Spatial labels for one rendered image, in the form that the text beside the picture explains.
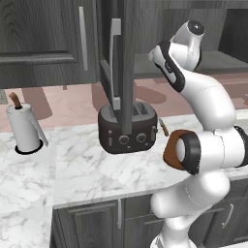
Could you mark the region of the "dark wood lower cabinet door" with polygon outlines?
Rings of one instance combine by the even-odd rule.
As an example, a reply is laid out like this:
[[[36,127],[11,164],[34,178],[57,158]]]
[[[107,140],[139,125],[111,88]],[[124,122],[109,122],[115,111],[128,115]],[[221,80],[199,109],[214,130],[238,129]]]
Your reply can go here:
[[[52,248],[117,248],[117,201],[52,211]]]
[[[222,229],[234,205],[232,218]],[[248,224],[248,178],[231,182],[229,193],[218,203],[206,210],[191,226],[190,239],[198,248],[220,248],[248,241],[248,231],[243,232]]]

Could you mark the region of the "dark brown toaster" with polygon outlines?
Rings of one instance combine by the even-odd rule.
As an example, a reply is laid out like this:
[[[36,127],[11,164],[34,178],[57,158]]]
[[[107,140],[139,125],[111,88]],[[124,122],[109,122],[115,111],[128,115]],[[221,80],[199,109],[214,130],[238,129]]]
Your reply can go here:
[[[146,102],[133,103],[132,133],[124,135],[110,105],[98,113],[100,145],[110,154],[133,153],[150,149],[156,140],[158,116]]]

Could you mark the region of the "brown thin stick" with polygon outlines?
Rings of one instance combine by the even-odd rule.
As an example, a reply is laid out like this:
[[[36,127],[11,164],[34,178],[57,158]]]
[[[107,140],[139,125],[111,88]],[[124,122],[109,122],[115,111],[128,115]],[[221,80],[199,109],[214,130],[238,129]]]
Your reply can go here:
[[[163,131],[164,131],[164,134],[166,137],[168,137],[170,134],[169,134],[169,131],[164,123],[164,121],[162,120],[161,117],[159,117],[159,122],[160,122],[160,126],[162,127]]]

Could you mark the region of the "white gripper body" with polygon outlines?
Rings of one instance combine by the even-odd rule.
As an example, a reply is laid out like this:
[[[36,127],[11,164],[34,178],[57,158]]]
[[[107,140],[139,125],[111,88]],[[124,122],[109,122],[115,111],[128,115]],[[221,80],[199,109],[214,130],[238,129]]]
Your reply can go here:
[[[163,54],[159,46],[155,46],[148,53],[148,59],[158,66],[163,65]]]

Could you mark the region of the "open dark wood cabinet door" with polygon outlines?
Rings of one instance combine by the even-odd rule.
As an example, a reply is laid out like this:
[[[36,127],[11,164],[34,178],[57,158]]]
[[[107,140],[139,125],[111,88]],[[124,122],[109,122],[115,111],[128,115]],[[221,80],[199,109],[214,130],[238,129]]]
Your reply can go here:
[[[115,92],[120,110],[114,110],[122,133],[132,133],[133,81],[135,57],[135,0],[96,0],[101,83],[111,105],[109,85],[109,36],[113,18],[121,19],[121,35],[116,37]]]

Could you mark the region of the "dark wood drawer front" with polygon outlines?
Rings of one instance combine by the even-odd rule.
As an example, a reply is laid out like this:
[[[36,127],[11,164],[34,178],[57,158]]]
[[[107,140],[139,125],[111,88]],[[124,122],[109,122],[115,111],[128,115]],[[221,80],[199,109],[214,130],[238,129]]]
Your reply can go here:
[[[151,196],[146,195],[124,201],[124,248],[149,248],[161,231],[164,220],[153,214],[150,199]]]

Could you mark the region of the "dark grey cabinet shelf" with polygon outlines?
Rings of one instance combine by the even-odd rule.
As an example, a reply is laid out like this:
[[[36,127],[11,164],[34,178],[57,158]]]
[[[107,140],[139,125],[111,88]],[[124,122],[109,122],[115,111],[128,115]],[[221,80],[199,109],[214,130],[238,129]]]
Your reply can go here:
[[[204,75],[247,73],[248,63],[221,51],[204,51],[196,72]],[[135,55],[134,78],[162,77],[162,72],[148,59],[147,53]]]

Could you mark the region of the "dark wood upper cabinet door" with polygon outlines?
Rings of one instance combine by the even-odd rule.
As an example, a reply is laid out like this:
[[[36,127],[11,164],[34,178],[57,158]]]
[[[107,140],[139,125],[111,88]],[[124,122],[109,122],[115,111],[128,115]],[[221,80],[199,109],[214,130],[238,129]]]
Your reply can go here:
[[[84,9],[84,71],[78,7]],[[97,80],[95,0],[0,0],[0,89]]]

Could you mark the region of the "brown wooden cutting board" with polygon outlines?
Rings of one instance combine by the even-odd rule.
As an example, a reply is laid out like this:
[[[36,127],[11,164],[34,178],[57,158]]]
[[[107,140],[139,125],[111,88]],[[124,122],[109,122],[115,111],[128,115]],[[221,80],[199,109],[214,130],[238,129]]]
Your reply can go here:
[[[181,165],[176,156],[176,143],[178,139],[184,135],[189,133],[189,130],[175,130],[170,134],[168,143],[165,147],[163,153],[164,162],[170,166],[171,168],[184,171],[184,167]]]

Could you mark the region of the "grey wall outlet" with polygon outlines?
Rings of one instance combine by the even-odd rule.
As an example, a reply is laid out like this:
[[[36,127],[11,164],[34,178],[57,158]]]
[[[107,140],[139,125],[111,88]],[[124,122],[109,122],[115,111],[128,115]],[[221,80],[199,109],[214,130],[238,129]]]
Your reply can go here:
[[[0,89],[0,105],[6,105],[8,103],[7,96],[4,89]]]

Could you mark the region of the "white paper towel roll holder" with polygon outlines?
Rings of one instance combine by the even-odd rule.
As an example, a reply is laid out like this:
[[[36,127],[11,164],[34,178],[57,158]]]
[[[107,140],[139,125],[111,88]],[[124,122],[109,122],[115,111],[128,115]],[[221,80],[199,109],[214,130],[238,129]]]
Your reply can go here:
[[[48,146],[32,107],[22,103],[15,92],[9,97],[13,104],[7,107],[6,113],[15,137],[15,151],[21,155],[29,155],[39,151],[43,145]]]

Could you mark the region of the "dark wood upper cabinet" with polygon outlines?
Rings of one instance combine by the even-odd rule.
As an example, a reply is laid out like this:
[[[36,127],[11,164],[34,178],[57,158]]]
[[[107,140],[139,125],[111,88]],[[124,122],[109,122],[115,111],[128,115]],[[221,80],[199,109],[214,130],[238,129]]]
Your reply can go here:
[[[248,64],[248,9],[228,9],[218,50]]]

